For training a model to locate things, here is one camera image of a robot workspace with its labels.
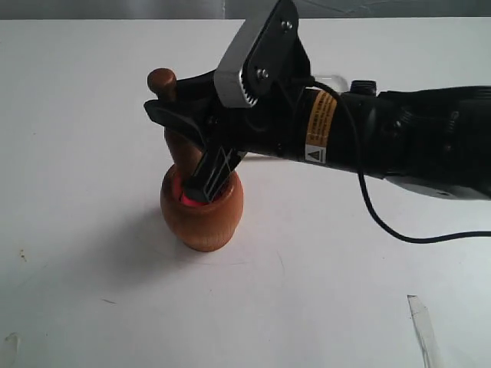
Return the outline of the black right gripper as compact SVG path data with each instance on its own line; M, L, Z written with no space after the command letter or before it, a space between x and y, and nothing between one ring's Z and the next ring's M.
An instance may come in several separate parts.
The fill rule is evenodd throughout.
M338 94L316 81L299 37L279 78L251 108L225 108L211 74L187 80L192 100L143 104L148 117L189 140L201 153L184 193L210 203L247 153L326 166L376 177L366 157L362 129L373 123L376 84L353 81Z

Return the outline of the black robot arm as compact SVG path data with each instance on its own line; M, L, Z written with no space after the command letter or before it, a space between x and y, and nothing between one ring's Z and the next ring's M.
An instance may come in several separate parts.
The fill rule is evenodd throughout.
M490 88L377 92L356 80L333 97L313 86L299 39L263 43L247 58L265 93L241 76L248 108L222 104L213 73L178 81L172 102L150 100L149 118L187 138L202 158L184 182L197 202L217 197L247 153L387 179L457 199L490 197Z

